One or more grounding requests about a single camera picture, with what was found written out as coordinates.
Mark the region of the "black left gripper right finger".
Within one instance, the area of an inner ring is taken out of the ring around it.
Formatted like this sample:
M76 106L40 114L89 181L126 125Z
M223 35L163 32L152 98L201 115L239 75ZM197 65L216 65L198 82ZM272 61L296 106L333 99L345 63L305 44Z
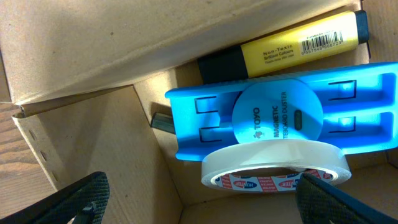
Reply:
M304 173L295 198L304 224L397 224L397 220L356 200L336 187Z

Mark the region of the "blue whiteboard duster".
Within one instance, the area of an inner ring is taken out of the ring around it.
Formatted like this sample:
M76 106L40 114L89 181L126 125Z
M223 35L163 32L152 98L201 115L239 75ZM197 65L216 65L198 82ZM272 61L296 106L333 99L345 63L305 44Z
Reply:
M177 159L235 144L304 139L345 154L397 147L397 64L369 63L168 91Z

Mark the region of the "brown cardboard box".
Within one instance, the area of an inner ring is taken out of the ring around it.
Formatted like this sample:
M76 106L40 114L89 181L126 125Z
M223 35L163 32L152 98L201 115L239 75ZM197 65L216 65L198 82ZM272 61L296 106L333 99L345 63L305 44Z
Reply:
M106 173L104 223L300 223L292 193L205 187L150 114L201 82L198 57L347 9L368 45L294 71L397 60L396 1L2 1L1 91L53 188Z

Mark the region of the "large clear tape roll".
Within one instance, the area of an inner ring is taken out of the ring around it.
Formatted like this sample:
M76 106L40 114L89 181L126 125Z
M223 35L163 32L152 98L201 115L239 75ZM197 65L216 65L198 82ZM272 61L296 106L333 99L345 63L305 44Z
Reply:
M290 192L303 174L336 185L351 178L343 151L310 140L266 140L237 144L207 155L201 182L236 192Z

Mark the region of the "yellow highlighter blue cap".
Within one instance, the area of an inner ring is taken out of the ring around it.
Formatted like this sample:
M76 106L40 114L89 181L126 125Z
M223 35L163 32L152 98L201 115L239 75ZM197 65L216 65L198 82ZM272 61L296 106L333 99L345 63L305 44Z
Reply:
M369 40L364 10L345 11L198 59L205 84L258 77L355 49Z

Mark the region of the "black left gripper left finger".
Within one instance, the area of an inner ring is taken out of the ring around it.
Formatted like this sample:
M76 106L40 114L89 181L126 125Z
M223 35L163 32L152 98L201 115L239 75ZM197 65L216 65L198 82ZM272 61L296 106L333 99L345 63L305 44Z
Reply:
M108 178L97 171L2 218L1 223L101 223L109 197Z

